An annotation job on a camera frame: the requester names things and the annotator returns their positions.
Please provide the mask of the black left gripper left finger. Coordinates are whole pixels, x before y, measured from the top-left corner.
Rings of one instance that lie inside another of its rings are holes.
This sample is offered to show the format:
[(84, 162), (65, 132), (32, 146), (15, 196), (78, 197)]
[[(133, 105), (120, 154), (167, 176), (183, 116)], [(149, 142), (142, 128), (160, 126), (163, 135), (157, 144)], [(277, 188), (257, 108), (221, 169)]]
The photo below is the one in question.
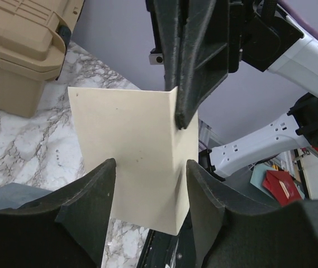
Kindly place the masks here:
[(80, 179), (0, 210), (0, 267), (100, 267), (116, 180), (107, 159)]

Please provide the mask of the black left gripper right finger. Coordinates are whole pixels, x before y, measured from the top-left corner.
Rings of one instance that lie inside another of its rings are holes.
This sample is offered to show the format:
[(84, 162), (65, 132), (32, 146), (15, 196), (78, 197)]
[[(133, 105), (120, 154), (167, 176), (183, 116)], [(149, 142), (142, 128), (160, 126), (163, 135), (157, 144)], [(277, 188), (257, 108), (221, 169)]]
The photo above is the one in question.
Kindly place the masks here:
[(318, 267), (318, 200), (274, 208), (186, 165), (197, 267)]

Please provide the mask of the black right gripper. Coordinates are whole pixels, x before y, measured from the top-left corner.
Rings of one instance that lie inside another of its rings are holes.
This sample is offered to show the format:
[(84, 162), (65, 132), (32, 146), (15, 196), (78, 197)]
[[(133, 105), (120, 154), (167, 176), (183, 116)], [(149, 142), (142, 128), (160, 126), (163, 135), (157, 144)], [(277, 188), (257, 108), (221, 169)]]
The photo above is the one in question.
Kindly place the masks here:
[(240, 60), (265, 71), (303, 37), (278, 1), (150, 1), (150, 16), (150, 58), (164, 65), (165, 89), (178, 88), (178, 129)]

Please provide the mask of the cream letter paper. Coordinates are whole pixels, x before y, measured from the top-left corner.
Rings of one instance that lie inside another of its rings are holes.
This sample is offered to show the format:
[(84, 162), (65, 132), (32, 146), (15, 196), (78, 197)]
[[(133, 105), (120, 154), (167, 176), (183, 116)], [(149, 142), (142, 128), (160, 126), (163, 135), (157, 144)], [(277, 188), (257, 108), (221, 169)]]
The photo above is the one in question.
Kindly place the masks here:
[(177, 90), (70, 87), (84, 168), (116, 160), (111, 217), (177, 235), (189, 210), (186, 162), (198, 158), (198, 118), (176, 128)]

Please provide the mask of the grey envelope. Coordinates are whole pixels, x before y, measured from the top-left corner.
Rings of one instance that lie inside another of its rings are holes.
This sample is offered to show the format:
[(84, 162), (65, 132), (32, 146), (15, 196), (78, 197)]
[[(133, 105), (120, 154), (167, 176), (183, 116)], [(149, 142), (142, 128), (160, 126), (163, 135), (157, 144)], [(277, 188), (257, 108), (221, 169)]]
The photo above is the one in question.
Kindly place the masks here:
[(50, 190), (17, 183), (0, 186), (0, 210), (20, 206), (50, 194)]

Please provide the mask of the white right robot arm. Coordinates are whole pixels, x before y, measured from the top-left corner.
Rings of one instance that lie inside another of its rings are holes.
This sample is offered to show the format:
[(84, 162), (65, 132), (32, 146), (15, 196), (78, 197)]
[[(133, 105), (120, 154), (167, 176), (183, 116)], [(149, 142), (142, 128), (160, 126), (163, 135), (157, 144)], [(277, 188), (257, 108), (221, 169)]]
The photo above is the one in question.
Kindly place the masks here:
[(155, 43), (150, 62), (164, 66), (165, 90), (177, 91), (178, 129), (188, 128), (240, 63), (258, 76), (277, 76), (254, 83), (252, 101), (278, 118), (202, 151), (199, 162), (209, 174), (224, 179), (281, 152), (318, 147), (318, 32), (286, 1), (147, 1), (146, 8)]

